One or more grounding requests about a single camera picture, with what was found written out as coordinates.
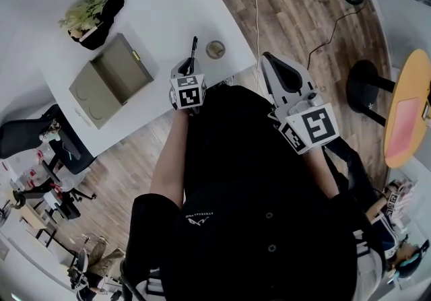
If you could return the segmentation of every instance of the black office chair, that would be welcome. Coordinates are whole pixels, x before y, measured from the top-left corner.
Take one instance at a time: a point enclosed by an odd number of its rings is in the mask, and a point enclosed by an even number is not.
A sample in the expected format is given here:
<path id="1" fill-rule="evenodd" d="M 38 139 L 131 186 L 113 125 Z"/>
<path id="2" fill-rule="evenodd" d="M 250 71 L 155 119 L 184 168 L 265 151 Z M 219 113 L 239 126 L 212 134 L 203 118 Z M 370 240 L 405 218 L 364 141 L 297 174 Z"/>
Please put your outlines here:
<path id="1" fill-rule="evenodd" d="M 42 144 L 39 135 L 49 129 L 54 119 L 61 125 L 59 131 L 61 140 L 49 142 L 55 156 L 49 164 L 42 161 L 49 179 L 32 190 L 14 192 L 13 195 L 17 203 L 13 207 L 16 209 L 23 207 L 26 204 L 26 199 L 42 198 L 45 193 L 53 189 L 51 184 L 61 184 L 61 181 L 53 172 L 59 161 L 63 164 L 62 168 L 66 167 L 72 174 L 78 174 L 95 160 L 72 129 L 57 104 L 51 106 L 39 119 L 9 121 L 2 125 L 0 127 L 0 158 L 6 159 L 19 152 L 39 147 Z M 69 191 L 66 202 L 61 205 L 61 207 L 64 207 L 63 213 L 62 209 L 57 209 L 62 215 L 70 213 L 70 215 L 67 215 L 69 219 L 70 217 L 76 218 L 77 214 L 79 214 L 79 211 L 72 203 L 73 199 L 70 195 L 76 201 L 81 201 L 82 197 L 96 198 L 96 195 L 88 196 L 75 189 Z"/>
<path id="2" fill-rule="evenodd" d="M 60 141 L 50 141 L 55 152 L 50 165 L 55 166 L 60 160 L 73 174 L 86 169 L 95 158 L 72 129 L 58 104 L 51 106 L 39 119 L 9 121 L 0 127 L 0 158 L 6 159 L 25 150 L 39 147 L 42 142 L 39 135 L 46 132 L 53 120 L 60 125 Z"/>

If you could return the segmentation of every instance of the power cord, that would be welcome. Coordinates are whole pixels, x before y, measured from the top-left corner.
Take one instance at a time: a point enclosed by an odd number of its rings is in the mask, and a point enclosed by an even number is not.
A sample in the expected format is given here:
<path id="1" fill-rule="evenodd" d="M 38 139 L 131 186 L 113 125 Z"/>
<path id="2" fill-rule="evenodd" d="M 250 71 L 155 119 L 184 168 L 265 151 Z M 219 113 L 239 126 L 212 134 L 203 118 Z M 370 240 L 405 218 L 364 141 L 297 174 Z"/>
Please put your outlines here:
<path id="1" fill-rule="evenodd" d="M 335 34 L 335 29 L 337 28 L 338 21 L 339 21 L 339 20 L 341 20 L 341 19 L 343 19 L 343 18 L 346 18 L 346 17 L 347 17 L 347 16 L 349 16 L 349 15 L 357 15 L 357 14 L 359 14 L 359 13 L 362 11 L 362 9 L 364 9 L 364 8 L 365 8 L 365 6 L 366 6 L 367 4 L 368 4 L 368 0 L 365 0 L 365 3 L 363 4 L 363 6 L 361 6 L 361 8 L 359 8 L 359 10 L 358 10 L 358 11 L 354 11 L 354 12 L 351 12 L 351 13 L 347 13 L 347 14 L 345 14 L 345 15 L 341 16 L 340 18 L 337 18 L 337 21 L 335 21 L 334 29 L 332 30 L 331 38 L 329 39 L 329 41 L 324 42 L 322 45 L 319 45 L 319 46 L 318 46 L 318 47 L 316 47 L 314 50 L 312 50 L 312 51 L 310 52 L 310 54 L 308 55 L 307 70 L 309 70 L 309 69 L 310 69 L 311 55 L 312 55 L 314 52 L 316 52 L 317 50 L 319 50 L 320 48 L 322 48 L 322 47 L 324 47 L 324 46 L 326 46 L 326 45 L 331 44 L 332 39 L 333 39 L 334 34 Z"/>
<path id="2" fill-rule="evenodd" d="M 255 0 L 255 5 L 256 5 L 256 31 L 257 31 L 257 36 L 256 36 L 256 45 L 257 45 L 257 65 L 256 65 L 256 82 L 257 82 L 257 88 L 256 88 L 256 92 L 259 89 L 259 64 L 261 62 L 261 52 L 259 50 L 259 37 L 260 37 L 260 33 L 259 33 L 259 7 L 257 5 L 257 0 Z"/>

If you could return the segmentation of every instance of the open box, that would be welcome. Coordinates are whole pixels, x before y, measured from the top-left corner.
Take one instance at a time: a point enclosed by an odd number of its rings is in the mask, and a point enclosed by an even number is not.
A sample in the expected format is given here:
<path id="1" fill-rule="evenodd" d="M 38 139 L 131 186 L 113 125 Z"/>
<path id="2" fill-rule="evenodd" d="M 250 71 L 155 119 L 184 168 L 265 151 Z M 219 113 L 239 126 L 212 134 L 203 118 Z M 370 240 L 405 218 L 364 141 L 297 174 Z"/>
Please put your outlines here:
<path id="1" fill-rule="evenodd" d="M 153 78 L 122 34 L 82 69 L 69 87 L 99 129 Z"/>

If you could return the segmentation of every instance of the pink mat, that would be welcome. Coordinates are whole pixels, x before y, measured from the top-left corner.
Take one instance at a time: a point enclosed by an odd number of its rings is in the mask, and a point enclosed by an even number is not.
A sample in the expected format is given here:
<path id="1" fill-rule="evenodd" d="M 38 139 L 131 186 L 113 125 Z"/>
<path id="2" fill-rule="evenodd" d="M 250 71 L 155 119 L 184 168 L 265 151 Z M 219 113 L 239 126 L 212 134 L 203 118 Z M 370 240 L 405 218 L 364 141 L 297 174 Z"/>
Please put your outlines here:
<path id="1" fill-rule="evenodd" d="M 419 98 L 398 102 L 386 158 L 399 155 L 409 148 L 419 115 L 419 105 Z"/>

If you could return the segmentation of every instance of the wooden floor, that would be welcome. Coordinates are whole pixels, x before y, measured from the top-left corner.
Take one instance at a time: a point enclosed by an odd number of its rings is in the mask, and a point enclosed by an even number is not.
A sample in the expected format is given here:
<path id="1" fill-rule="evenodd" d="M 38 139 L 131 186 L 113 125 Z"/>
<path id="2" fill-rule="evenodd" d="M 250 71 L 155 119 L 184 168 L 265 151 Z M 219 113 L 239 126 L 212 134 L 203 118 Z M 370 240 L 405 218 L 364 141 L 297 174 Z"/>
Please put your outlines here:
<path id="1" fill-rule="evenodd" d="M 255 0 L 224 2 L 257 56 Z M 286 55 L 305 66 L 309 52 L 329 39 L 335 20 L 358 9 L 344 0 L 258 0 L 258 3 L 260 52 Z M 387 173 L 382 153 L 383 128 L 349 109 L 345 82 L 350 68 L 360 59 L 371 60 L 380 74 L 388 77 L 386 55 L 379 22 L 368 4 L 360 14 L 339 22 L 332 43 L 314 53 L 310 65 L 324 99 L 335 109 L 341 136 L 359 152 L 376 187 L 383 186 Z M 265 89 L 261 71 L 242 73 L 235 82 L 260 94 Z M 374 109 L 386 114 L 388 105 L 389 98 L 380 94 Z M 79 250 L 82 234 L 92 234 L 93 238 L 103 235 L 109 242 L 109 250 L 126 247 L 133 199 L 148 191 L 171 118 L 172 112 L 161 116 L 98 157 L 85 186 L 81 187 L 83 191 L 97 193 L 98 198 L 78 204 L 82 216 L 63 222 L 57 239 Z M 345 164 L 336 162 L 345 171 Z"/>

